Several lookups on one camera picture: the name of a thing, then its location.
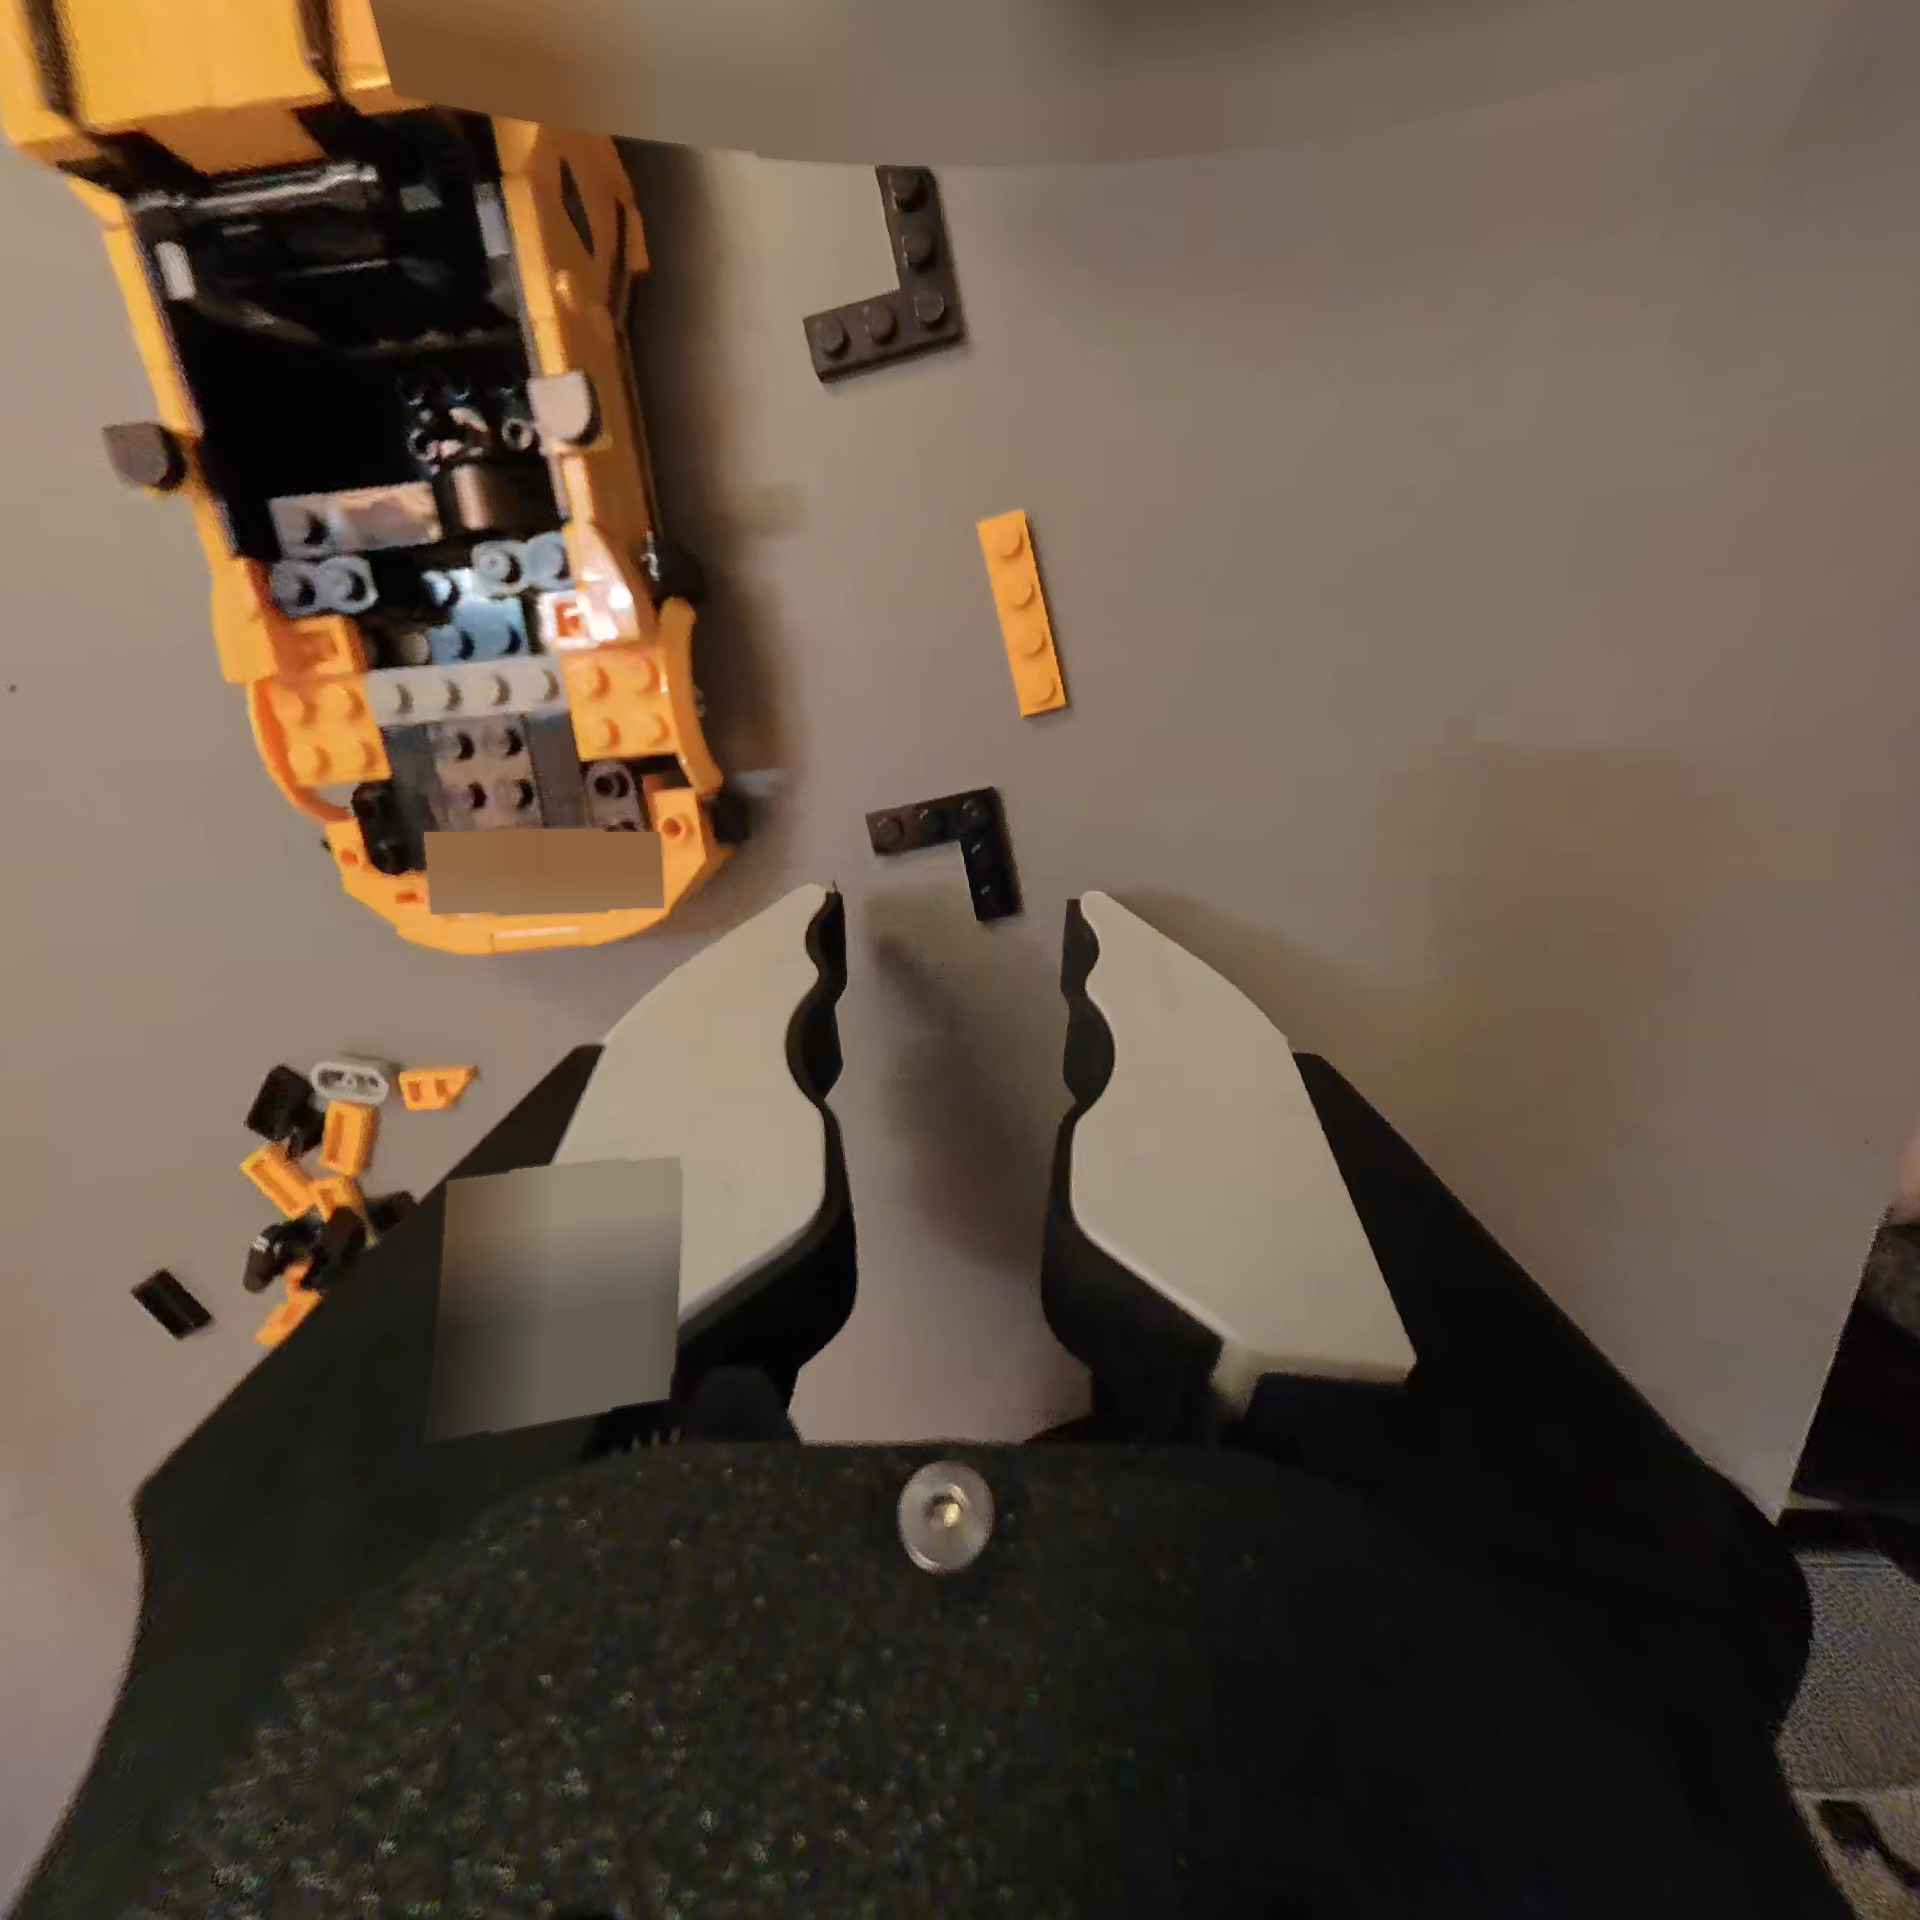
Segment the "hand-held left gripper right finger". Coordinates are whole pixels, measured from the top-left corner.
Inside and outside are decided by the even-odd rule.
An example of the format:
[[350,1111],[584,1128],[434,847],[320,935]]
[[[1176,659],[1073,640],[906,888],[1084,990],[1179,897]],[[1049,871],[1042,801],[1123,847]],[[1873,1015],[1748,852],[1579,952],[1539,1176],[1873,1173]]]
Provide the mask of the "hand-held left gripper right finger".
[[1040,1300],[1096,1408],[1230,1421],[1270,1379],[1403,1385],[1411,1336],[1280,1028],[1110,894],[1067,903],[1064,1000]]

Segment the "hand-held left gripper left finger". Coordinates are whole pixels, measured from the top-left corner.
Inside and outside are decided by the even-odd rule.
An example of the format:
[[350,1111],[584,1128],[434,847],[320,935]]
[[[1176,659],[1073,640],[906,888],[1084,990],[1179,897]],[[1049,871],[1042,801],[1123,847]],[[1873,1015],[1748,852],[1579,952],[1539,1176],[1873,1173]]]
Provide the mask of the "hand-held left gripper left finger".
[[858,1300],[833,1087],[848,913],[802,884],[666,975],[609,1031],[554,1166],[682,1174],[680,1390],[754,1369],[792,1395]]

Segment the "black L-shaped lego plate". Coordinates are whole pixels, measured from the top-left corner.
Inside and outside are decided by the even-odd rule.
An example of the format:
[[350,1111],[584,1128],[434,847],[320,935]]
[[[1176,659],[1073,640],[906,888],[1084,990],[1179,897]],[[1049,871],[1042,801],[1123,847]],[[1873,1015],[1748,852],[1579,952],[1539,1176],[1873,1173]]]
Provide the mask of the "black L-shaped lego plate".
[[874,172],[896,280],[804,317],[807,357],[825,387],[958,347],[970,335],[938,175],[900,163]]
[[879,807],[865,816],[865,824],[879,856],[920,856],[954,847],[978,924],[1010,920],[1022,911],[1014,841],[996,788],[975,787],[934,799]]

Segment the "orange lego car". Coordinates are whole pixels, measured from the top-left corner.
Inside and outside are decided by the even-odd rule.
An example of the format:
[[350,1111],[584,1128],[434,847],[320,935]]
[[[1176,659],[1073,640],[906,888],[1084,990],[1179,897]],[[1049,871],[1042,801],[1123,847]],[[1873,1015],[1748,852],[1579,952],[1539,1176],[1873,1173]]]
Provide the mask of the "orange lego car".
[[610,134],[406,95],[370,5],[4,5],[4,139],[100,225],[256,755],[412,944],[617,944],[747,801],[664,539]]

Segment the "orange lego plate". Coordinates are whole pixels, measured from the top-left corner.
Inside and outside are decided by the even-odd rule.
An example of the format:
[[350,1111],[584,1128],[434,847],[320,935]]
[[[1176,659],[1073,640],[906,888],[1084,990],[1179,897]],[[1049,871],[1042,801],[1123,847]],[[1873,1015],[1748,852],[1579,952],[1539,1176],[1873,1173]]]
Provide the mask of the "orange lego plate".
[[982,518],[977,539],[1022,717],[1064,711],[1071,703],[1066,671],[1030,516],[1014,509]]

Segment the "pile of loose lego pieces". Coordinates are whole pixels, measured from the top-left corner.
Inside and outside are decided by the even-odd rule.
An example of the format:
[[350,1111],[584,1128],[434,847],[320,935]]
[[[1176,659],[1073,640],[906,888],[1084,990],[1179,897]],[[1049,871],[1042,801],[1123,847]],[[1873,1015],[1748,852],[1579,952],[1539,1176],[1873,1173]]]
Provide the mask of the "pile of loose lego pieces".
[[272,1219],[247,1240],[242,1291],[276,1293],[254,1333],[258,1348],[284,1344],[322,1305],[350,1267],[416,1209],[409,1191],[370,1191],[387,1109],[449,1113],[481,1070],[471,1062],[395,1064],[342,1053],[310,1072],[271,1068],[247,1109],[256,1140],[242,1180]]

